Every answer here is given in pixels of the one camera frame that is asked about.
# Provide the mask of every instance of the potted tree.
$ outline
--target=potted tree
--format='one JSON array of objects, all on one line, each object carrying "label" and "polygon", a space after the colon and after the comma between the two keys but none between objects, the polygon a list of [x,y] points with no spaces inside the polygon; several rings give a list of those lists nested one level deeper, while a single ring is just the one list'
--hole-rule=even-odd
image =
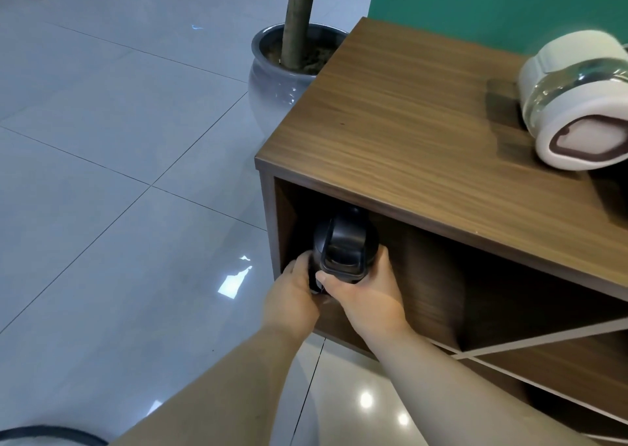
[{"label": "potted tree", "polygon": [[288,0],[286,22],[270,26],[253,38],[249,101],[257,123],[268,137],[347,33],[310,23],[313,0]]}]

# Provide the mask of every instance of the wooden cabinet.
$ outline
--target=wooden cabinet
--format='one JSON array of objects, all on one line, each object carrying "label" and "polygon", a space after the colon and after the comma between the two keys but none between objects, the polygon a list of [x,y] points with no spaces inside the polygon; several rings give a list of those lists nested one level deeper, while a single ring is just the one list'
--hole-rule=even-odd
[{"label": "wooden cabinet", "polygon": [[[540,391],[533,406],[581,432],[628,440],[628,169],[536,158],[523,62],[363,19],[255,157],[273,269],[311,249],[319,220],[361,206],[417,332]],[[317,301],[318,332],[367,352]]]}]

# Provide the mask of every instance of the left hand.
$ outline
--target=left hand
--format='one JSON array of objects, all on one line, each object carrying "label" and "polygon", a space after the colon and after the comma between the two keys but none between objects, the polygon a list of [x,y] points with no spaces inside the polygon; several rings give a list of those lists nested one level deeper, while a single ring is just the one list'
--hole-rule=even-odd
[{"label": "left hand", "polygon": [[262,326],[285,329],[299,343],[312,333],[319,315],[310,293],[310,255],[306,251],[290,262],[264,301]]}]

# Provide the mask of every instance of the flower pot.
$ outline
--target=flower pot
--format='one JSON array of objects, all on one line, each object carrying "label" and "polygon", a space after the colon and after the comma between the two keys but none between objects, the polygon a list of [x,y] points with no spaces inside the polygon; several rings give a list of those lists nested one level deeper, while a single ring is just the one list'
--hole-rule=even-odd
[{"label": "flower pot", "polygon": [[[347,33],[331,26],[310,23],[308,39],[338,47]],[[249,102],[257,124],[269,137],[316,76],[292,72],[269,61],[268,49],[281,41],[283,23],[262,29],[251,43],[254,60],[249,73]]]}]

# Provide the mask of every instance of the right hand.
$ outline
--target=right hand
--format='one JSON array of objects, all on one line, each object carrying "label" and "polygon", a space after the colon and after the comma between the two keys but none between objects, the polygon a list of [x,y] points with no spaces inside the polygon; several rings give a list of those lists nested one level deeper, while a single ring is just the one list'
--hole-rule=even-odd
[{"label": "right hand", "polygon": [[323,271],[317,272],[316,278],[340,302],[349,322],[367,344],[411,329],[385,246],[380,244],[373,267],[357,284],[342,282]]}]

